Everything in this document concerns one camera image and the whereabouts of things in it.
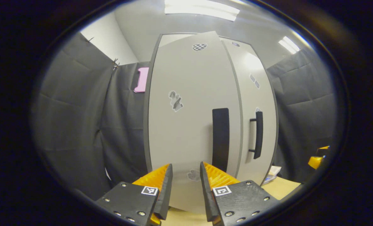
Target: white wall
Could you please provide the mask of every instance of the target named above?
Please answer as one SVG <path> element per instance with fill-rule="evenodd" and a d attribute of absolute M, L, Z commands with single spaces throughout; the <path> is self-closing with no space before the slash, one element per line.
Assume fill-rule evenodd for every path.
<path fill-rule="evenodd" d="M 250 43 L 265 68 L 278 63 L 290 53 L 278 44 L 288 36 L 296 45 L 302 43 L 273 14 L 258 6 L 215 0 L 240 9 L 235 22 L 195 14 L 164 14 L 164 0 L 136 0 L 115 10 L 115 17 L 129 46 L 141 61 L 150 61 L 160 33 L 202 33 L 215 30 L 218 35 Z"/>
<path fill-rule="evenodd" d="M 96 20 L 80 33 L 87 40 L 94 37 L 90 42 L 110 59 L 118 59 L 116 63 L 120 63 L 120 65 L 139 62 L 123 36 L 114 12 Z"/>

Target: screw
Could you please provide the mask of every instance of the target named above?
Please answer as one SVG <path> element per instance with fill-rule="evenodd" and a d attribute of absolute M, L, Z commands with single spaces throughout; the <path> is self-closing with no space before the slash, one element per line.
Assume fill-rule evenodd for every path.
<path fill-rule="evenodd" d="M 240 218 L 240 219 L 238 219 L 237 220 L 237 222 L 241 222 L 241 221 L 243 221 L 243 220 L 245 220 L 246 218 Z"/>
<path fill-rule="evenodd" d="M 232 212 L 232 211 L 229 211 L 229 212 L 225 213 L 225 216 L 227 216 L 227 217 L 232 216 L 232 215 L 234 215 L 234 212 Z"/>

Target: yellow object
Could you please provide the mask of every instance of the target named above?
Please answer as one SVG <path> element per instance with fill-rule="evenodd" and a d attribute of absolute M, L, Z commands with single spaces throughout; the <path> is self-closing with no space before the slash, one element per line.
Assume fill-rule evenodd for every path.
<path fill-rule="evenodd" d="M 309 159 L 308 164 L 309 164 L 312 168 L 317 169 L 317 168 L 320 166 L 320 163 L 322 162 L 322 159 L 323 159 L 323 157 L 312 156 L 312 157 Z"/>
<path fill-rule="evenodd" d="M 137 179 L 132 184 L 138 185 L 138 186 L 152 186 L 159 189 L 159 192 L 161 192 L 163 187 L 163 181 L 165 178 L 165 172 L 167 171 L 169 164 L 162 166 L 145 176 L 142 176 L 141 178 Z M 154 224 L 160 225 L 161 220 L 153 213 L 152 217 L 150 218 L 150 221 Z"/>
<path fill-rule="evenodd" d="M 210 165 L 209 163 L 203 164 L 205 165 L 211 189 L 213 189 L 213 187 L 228 186 L 240 182 L 234 177 L 228 175 L 226 172 L 222 171 L 221 169 L 215 166 Z"/>

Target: white ceiling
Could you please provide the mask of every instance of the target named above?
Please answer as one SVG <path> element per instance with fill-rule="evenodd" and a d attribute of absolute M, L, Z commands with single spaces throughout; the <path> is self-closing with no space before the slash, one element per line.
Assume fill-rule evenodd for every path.
<path fill-rule="evenodd" d="M 218 35 L 249 43 L 253 46 L 265 68 L 281 61 L 290 53 L 278 41 L 288 36 L 295 44 L 302 43 L 292 30 L 273 14 L 255 5 L 238 1 L 217 2 L 240 9 L 235 22 L 195 14 L 164 14 L 164 0 L 137 0 L 123 4 L 115 10 L 115 18 L 140 62 L 150 61 L 159 34 L 215 30 Z"/>

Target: checkered sticker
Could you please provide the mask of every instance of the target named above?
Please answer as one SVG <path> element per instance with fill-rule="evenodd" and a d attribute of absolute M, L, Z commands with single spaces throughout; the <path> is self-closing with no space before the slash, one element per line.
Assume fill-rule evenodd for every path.
<path fill-rule="evenodd" d="M 142 190 L 142 194 L 149 195 L 149 196 L 155 196 L 158 190 L 159 189 L 156 187 L 145 186 Z"/>
<path fill-rule="evenodd" d="M 232 193 L 228 186 L 219 186 L 213 188 L 213 193 L 215 196 L 223 196 L 229 193 Z"/>
<path fill-rule="evenodd" d="M 196 52 L 200 50 L 204 50 L 207 47 L 206 43 L 198 43 L 192 46 L 192 49 L 195 50 Z"/>

